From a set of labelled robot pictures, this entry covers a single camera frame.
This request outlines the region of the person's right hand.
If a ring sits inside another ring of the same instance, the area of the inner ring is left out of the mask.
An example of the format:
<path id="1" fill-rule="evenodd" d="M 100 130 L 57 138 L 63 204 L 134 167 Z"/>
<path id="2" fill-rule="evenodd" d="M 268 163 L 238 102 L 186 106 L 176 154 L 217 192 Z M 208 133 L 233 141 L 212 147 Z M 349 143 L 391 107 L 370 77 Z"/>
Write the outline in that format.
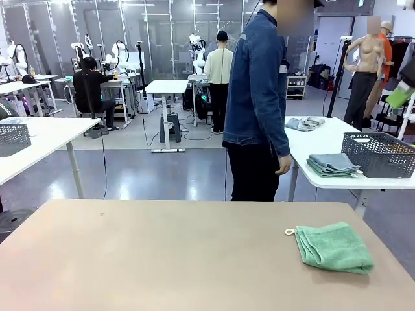
<path id="1" fill-rule="evenodd" d="M 291 169 L 291 156 L 286 155 L 284 157 L 278 157 L 279 169 L 275 171 L 275 174 L 280 176 L 286 174 Z"/>

